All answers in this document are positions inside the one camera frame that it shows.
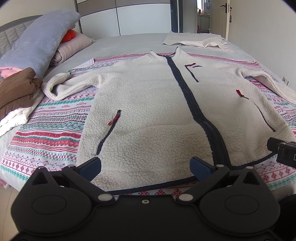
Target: white wardrobe door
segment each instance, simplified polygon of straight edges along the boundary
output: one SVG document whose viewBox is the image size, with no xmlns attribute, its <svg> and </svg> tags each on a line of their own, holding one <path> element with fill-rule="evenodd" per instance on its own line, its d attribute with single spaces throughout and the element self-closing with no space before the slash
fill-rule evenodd
<svg viewBox="0 0 296 241">
<path fill-rule="evenodd" d="M 170 4 L 139 4 L 117 8 L 121 35 L 168 33 L 171 31 Z"/>
<path fill-rule="evenodd" d="M 85 15 L 80 19 L 82 33 L 89 38 L 101 39 L 119 36 L 116 9 Z"/>
</svg>

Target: gray upholstered headboard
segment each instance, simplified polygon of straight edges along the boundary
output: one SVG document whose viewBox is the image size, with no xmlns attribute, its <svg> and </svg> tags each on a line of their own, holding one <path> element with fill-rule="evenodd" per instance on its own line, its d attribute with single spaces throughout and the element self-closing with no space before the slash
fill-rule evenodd
<svg viewBox="0 0 296 241">
<path fill-rule="evenodd" d="M 0 26 L 0 58 L 9 50 L 25 29 L 42 15 L 29 16 Z"/>
</svg>

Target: door handle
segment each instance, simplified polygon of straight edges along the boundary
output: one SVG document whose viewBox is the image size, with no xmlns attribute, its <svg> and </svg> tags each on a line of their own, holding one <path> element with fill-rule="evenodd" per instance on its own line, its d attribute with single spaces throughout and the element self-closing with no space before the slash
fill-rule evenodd
<svg viewBox="0 0 296 241">
<path fill-rule="evenodd" d="M 222 5 L 220 7 L 225 7 L 225 13 L 227 14 L 227 3 L 225 3 L 225 5 Z"/>
</svg>

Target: folded blanket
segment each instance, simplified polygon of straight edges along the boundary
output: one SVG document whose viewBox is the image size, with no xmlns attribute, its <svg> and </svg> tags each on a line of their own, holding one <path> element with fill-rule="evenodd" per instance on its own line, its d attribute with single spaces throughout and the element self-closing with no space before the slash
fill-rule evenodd
<svg viewBox="0 0 296 241">
<path fill-rule="evenodd" d="M 220 35 L 216 34 L 191 34 L 191 33 L 174 33 L 170 31 L 163 41 L 163 45 L 175 45 L 181 44 L 191 47 L 219 47 L 225 48 L 227 42 L 224 41 Z"/>
<path fill-rule="evenodd" d="M 43 99 L 44 94 L 41 89 L 38 89 L 33 95 L 33 104 L 28 108 L 18 108 L 9 112 L 0 121 L 0 136 L 3 136 L 6 132 L 10 131 L 16 126 L 26 124 L 29 120 L 29 115 L 33 112 L 36 106 Z"/>
<path fill-rule="evenodd" d="M 33 94 L 42 84 L 41 79 L 34 77 L 35 71 L 29 67 L 1 83 L 0 120 L 10 111 L 32 106 Z"/>
<path fill-rule="evenodd" d="M 91 45 L 91 39 L 84 34 L 76 33 L 76 37 L 68 42 L 61 43 L 50 61 L 50 65 L 59 65 L 80 50 Z"/>
</svg>

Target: wall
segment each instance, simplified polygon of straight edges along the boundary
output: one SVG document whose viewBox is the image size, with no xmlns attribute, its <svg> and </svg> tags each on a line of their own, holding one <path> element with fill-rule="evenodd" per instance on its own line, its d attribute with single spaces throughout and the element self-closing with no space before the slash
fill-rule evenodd
<svg viewBox="0 0 296 241">
<path fill-rule="evenodd" d="M 296 13 L 282 0 L 231 0 L 228 41 L 296 91 Z"/>
<path fill-rule="evenodd" d="M 0 26 L 19 18 L 57 9 L 75 11 L 73 0 L 9 0 L 0 8 Z"/>
<path fill-rule="evenodd" d="M 197 31 L 197 1 L 183 0 L 183 32 L 196 33 Z"/>
</svg>

